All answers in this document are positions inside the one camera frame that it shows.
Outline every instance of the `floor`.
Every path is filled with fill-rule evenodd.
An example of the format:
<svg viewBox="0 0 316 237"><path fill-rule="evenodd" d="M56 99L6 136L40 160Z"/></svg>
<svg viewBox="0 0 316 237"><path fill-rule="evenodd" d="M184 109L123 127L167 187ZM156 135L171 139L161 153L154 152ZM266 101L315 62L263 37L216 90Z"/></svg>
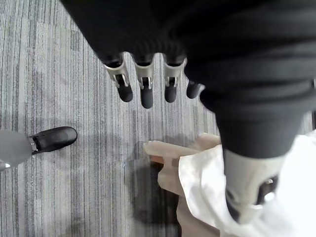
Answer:
<svg viewBox="0 0 316 237"><path fill-rule="evenodd" d="M73 126L77 142L0 174L0 237L176 237L177 199L157 185L148 140L186 146L217 134L214 116L185 96L164 101L155 57L154 107L120 101L104 66L56 0L0 0L0 128L34 134ZM301 133L311 131L311 115Z"/></svg>

